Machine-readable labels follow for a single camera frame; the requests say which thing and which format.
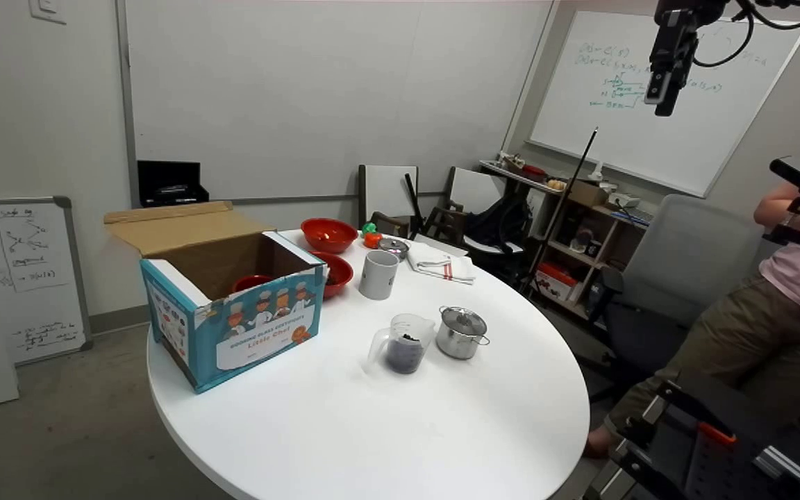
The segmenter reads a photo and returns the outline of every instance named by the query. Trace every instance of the open cardboard box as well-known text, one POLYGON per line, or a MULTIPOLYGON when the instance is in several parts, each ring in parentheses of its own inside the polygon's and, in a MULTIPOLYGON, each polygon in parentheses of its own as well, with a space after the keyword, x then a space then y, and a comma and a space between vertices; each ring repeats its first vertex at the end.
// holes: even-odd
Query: open cardboard box
POLYGON ((105 218, 136 247, 150 322, 193 391, 205 391, 320 331, 325 268, 230 202, 105 218), (260 284, 232 293, 239 277, 260 284))

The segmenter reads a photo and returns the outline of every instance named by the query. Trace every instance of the floor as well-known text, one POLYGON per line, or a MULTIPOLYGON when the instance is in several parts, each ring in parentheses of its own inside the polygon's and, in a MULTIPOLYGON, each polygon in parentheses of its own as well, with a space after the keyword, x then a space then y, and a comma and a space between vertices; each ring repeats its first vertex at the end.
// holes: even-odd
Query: floor
MULTIPOLYGON (((574 326, 550 316, 561 334, 574 326)), ((0 500, 223 500, 159 426, 145 381, 145 326, 98 334, 92 349, 20 368, 0 406, 0 500)), ((553 497, 584 497, 581 461, 553 497)))

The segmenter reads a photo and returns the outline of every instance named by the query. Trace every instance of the gray cup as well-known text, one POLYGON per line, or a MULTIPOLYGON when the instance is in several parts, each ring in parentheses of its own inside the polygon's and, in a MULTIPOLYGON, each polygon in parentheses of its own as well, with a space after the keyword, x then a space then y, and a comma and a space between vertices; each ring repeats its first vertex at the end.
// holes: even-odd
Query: gray cup
POLYGON ((396 274, 396 254, 391 251, 371 251, 364 265, 361 274, 361 294, 368 299, 391 297, 393 274, 396 274))

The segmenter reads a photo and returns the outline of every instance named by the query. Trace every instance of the whiteboard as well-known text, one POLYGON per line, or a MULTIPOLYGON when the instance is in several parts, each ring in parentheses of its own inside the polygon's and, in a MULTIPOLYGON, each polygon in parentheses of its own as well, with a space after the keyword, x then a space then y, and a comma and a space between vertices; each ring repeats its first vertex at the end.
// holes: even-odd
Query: whiteboard
POLYGON ((0 316, 17 363, 85 345, 70 199, 0 202, 0 316))
MULTIPOLYGON (((643 90, 656 22, 578 12, 538 109, 531 143, 703 197, 800 45, 800 31, 756 26, 749 48, 725 68, 692 68, 671 118, 652 118, 643 90)), ((743 40, 741 22, 699 29, 699 62, 743 40)))
POLYGON ((506 138, 553 0, 123 0, 136 159, 200 159, 223 199, 346 197, 357 163, 506 138))

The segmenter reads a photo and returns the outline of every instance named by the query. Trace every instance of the table top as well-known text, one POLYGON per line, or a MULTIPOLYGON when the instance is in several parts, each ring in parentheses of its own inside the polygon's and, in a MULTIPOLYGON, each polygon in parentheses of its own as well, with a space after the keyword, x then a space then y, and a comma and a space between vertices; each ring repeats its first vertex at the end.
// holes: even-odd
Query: table top
POLYGON ((232 497, 553 494, 589 430, 589 391, 557 331, 484 270, 470 286, 402 262, 391 297, 367 299, 355 290, 364 255, 361 243, 342 255, 355 274, 323 306, 320 337, 205 395, 146 338, 150 391, 178 447, 232 497), (485 320, 489 345, 473 362, 436 349, 438 306, 485 320), (367 363, 371 338, 396 313, 430 331, 420 369, 406 379, 367 363))

